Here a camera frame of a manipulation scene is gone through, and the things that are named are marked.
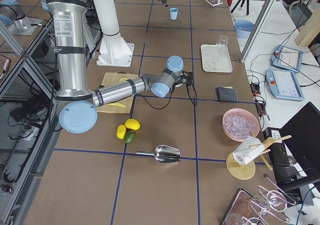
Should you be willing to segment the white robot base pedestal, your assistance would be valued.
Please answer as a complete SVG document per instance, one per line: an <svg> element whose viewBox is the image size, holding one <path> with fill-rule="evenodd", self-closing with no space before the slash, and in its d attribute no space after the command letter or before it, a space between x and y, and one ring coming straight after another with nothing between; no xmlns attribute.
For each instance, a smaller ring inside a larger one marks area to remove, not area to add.
<svg viewBox="0 0 320 225"><path fill-rule="evenodd" d="M130 67L135 45L121 36L115 1L93 0L98 16L102 40L97 65Z"/></svg>

